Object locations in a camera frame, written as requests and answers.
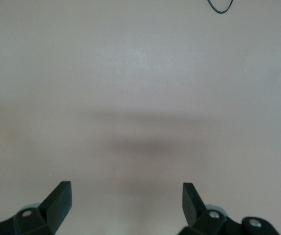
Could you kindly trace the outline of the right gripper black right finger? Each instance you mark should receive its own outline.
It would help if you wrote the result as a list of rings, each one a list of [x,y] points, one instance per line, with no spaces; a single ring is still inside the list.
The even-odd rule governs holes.
[[[278,235],[268,221],[259,217],[245,217],[241,223],[233,221],[221,208],[205,205],[192,183],[182,188],[182,209],[188,226],[180,235]]]

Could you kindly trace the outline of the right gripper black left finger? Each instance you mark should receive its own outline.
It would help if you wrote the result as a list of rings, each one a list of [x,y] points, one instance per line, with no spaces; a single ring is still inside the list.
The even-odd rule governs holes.
[[[38,206],[0,222],[0,235],[54,235],[71,209],[71,182],[62,181]]]

